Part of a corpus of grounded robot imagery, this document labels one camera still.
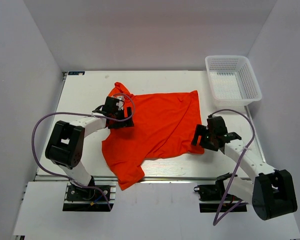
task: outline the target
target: white panel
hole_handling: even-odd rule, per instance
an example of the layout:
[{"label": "white panel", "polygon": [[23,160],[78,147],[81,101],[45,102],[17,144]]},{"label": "white panel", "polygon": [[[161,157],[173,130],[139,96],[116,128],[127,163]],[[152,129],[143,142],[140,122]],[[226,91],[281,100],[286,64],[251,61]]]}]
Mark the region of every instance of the white panel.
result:
[{"label": "white panel", "polygon": [[[25,185],[35,176],[32,128],[56,109],[62,77],[23,1],[0,0],[0,240],[11,238]],[[49,126],[38,129],[38,153]]]},{"label": "white panel", "polygon": [[276,0],[25,0],[69,70],[202,70],[246,56]]},{"label": "white panel", "polygon": [[292,174],[300,229],[300,0],[279,0],[248,58],[263,99],[251,106],[267,161]]},{"label": "white panel", "polygon": [[[85,75],[69,75],[65,81],[57,111],[89,114],[105,102],[115,82],[123,83],[135,95],[197,90],[201,119],[205,125],[208,115],[216,111],[206,71],[86,71]],[[242,116],[229,112],[220,115],[224,117],[228,131],[238,133],[245,143],[251,139],[250,125]],[[71,122],[80,118],[58,115],[54,118],[54,123],[59,120]],[[84,139],[81,161],[87,171],[94,176],[114,176],[101,151],[101,142],[108,137],[109,133],[110,130],[102,129]],[[260,155],[255,144],[251,147],[255,154]],[[53,172],[63,174],[63,171],[46,159],[44,154],[41,157],[41,164]],[[210,150],[206,150],[203,155],[183,154],[173,158],[145,160],[142,164],[146,177],[216,178],[232,172],[234,168],[233,160],[220,151]],[[42,170],[39,170],[38,174],[47,175]],[[247,177],[241,169],[238,175]]]},{"label": "white panel", "polygon": [[261,220],[252,207],[213,226],[200,213],[195,183],[117,187],[111,212],[63,212],[65,182],[30,182],[14,230],[27,240],[290,240],[300,238],[293,214]]}]

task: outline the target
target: red garment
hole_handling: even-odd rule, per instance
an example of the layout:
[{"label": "red garment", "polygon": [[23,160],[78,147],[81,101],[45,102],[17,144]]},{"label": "red garment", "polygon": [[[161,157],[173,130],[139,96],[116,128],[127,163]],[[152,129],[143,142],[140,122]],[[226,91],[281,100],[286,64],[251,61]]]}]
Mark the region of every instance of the red garment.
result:
[{"label": "red garment", "polygon": [[[109,96],[124,93],[135,104],[134,127],[111,129],[102,141],[104,159],[122,190],[144,177],[144,159],[204,153],[203,148],[191,145],[196,125],[201,124],[197,91],[133,95],[122,83],[114,85]],[[128,99],[124,107],[132,107]]]}]

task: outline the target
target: wall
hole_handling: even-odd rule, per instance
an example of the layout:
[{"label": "wall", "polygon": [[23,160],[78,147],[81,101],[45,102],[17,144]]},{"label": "wall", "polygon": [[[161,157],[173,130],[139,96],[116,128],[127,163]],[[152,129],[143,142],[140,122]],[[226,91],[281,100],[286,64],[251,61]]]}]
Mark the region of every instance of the wall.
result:
[{"label": "wall", "polygon": [[24,0],[69,70],[202,70],[246,56],[276,0]]},{"label": "wall", "polygon": [[279,0],[248,58],[263,94],[250,106],[266,159],[293,177],[300,230],[300,0]]},{"label": "wall", "polygon": [[[32,128],[55,109],[61,88],[61,70],[23,1],[0,0],[0,240],[11,239],[36,173]],[[48,125],[37,134],[38,150]]]}]

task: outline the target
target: tabletop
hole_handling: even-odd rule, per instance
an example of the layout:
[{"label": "tabletop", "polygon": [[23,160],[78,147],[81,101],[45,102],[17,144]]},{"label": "tabletop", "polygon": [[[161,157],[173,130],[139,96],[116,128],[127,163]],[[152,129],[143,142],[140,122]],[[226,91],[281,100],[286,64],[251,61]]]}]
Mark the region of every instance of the tabletop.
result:
[{"label": "tabletop", "polygon": [[[66,77],[62,94],[58,103],[57,112],[75,112],[90,114],[97,106],[102,105],[114,83],[124,84],[134,95],[153,93],[180,93],[198,91],[200,114],[202,124],[207,123],[209,114],[216,111],[209,86],[206,71],[86,71],[84,75],[68,75]],[[247,114],[247,109],[242,107],[241,112]],[[221,112],[229,132],[236,132],[247,143],[252,131],[247,120],[242,116]],[[52,127],[45,142],[45,147],[55,123],[59,120],[71,122],[81,117],[72,115],[57,115],[53,119]],[[95,178],[113,178],[103,157],[101,146],[110,133],[109,129],[102,129],[84,139],[81,161],[87,171]],[[251,150],[263,157],[258,140],[255,139]],[[64,172],[50,160],[46,159],[44,151],[40,158],[41,164],[52,172]],[[206,150],[203,155],[183,154],[166,159],[146,159],[141,165],[145,178],[164,179],[214,179],[220,175],[232,172],[235,162],[222,152]],[[237,172],[241,178],[248,177],[242,169]],[[48,176],[39,169],[38,177]]]}]

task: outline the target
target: basket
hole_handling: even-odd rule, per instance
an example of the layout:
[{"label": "basket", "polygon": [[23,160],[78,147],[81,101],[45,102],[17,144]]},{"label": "basket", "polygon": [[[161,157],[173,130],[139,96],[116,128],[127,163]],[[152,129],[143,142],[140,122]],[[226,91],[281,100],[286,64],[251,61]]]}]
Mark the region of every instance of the basket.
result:
[{"label": "basket", "polygon": [[207,56],[205,65],[217,107],[241,107],[261,100],[259,84],[245,56]]}]

